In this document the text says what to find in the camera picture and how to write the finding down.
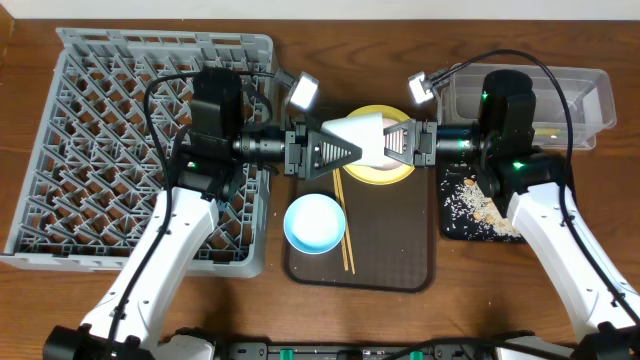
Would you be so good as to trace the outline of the white cup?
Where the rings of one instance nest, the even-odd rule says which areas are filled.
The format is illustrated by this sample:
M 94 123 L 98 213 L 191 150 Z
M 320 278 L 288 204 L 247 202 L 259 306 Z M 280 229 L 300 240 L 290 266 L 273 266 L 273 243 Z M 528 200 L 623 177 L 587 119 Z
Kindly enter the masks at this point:
M 321 129 L 362 150 L 361 158 L 353 162 L 353 165 L 369 167 L 385 165 L 384 122 L 381 113 L 325 121 Z

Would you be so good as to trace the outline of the light blue bowl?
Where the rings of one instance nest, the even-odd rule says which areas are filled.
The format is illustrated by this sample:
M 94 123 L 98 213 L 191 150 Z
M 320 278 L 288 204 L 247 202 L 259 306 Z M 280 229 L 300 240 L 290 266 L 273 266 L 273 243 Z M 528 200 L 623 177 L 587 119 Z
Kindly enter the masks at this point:
M 327 253 L 340 243 L 338 213 L 338 204 L 332 197 L 318 193 L 303 195 L 294 200 L 285 212 L 285 238 L 301 253 Z

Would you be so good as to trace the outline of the rice food waste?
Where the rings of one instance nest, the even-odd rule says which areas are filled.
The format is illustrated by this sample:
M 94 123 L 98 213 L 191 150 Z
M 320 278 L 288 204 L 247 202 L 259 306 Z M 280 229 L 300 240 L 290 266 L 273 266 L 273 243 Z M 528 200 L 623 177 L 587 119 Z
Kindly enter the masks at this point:
M 503 218 L 494 202 L 485 197 L 474 177 L 458 181 L 445 180 L 441 189 L 450 185 L 441 211 L 441 230 L 452 240 L 521 243 L 524 241 L 508 219 Z

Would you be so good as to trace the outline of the green snack wrapper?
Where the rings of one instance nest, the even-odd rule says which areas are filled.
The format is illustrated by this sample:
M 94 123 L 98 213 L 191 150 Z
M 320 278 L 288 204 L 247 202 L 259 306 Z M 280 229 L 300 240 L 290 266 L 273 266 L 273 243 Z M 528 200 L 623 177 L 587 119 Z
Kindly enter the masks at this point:
M 540 138 L 557 139 L 561 133 L 562 130 L 557 128 L 537 128 L 535 130 L 535 136 Z

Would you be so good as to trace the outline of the pink small plate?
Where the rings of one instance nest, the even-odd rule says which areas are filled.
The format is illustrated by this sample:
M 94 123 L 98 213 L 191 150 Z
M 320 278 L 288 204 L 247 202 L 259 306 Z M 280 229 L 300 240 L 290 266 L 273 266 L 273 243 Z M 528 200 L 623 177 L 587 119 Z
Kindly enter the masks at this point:
M 384 128 L 391 127 L 391 126 L 395 125 L 396 123 L 397 123 L 397 121 L 393 120 L 393 119 L 389 119 L 389 118 L 384 118 L 383 119 L 383 127 Z M 380 167 L 380 170 L 390 171 L 390 170 L 396 169 L 396 168 L 398 168 L 400 166 L 401 166 L 400 162 L 398 162 L 398 161 L 396 161 L 396 160 L 394 160 L 392 158 L 386 157 L 384 162 L 383 162 L 383 165 Z

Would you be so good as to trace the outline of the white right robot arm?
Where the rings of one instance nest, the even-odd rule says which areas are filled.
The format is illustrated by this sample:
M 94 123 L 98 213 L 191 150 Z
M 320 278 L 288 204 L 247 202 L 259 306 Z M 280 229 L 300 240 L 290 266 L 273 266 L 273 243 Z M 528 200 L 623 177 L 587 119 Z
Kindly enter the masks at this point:
M 580 215 L 568 183 L 569 155 L 533 143 L 536 95 L 531 78 L 499 69 L 486 75 L 479 119 L 438 125 L 410 119 L 384 129 L 387 157 L 414 167 L 462 160 L 476 183 L 533 249 L 570 317 L 577 347 L 555 350 L 523 337 L 426 340 L 395 353 L 460 345 L 499 359 L 636 359 L 639 294 L 627 283 Z

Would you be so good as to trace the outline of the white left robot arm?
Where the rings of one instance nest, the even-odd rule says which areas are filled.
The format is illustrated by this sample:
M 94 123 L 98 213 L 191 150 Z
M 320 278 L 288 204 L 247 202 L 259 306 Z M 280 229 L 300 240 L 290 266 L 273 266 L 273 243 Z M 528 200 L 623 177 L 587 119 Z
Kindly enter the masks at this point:
M 190 79 L 190 125 L 171 152 L 158 154 L 164 188 L 124 268 L 76 328 L 55 327 L 46 359 L 215 359 L 216 343 L 198 329 L 161 332 L 191 261 L 219 222 L 218 205 L 232 200 L 243 168 L 282 163 L 288 175 L 313 179 L 362 156 L 357 145 L 318 128 L 266 134 L 268 120 L 249 123 L 243 100 L 269 99 L 243 82 L 245 72 L 220 67 L 180 74 Z

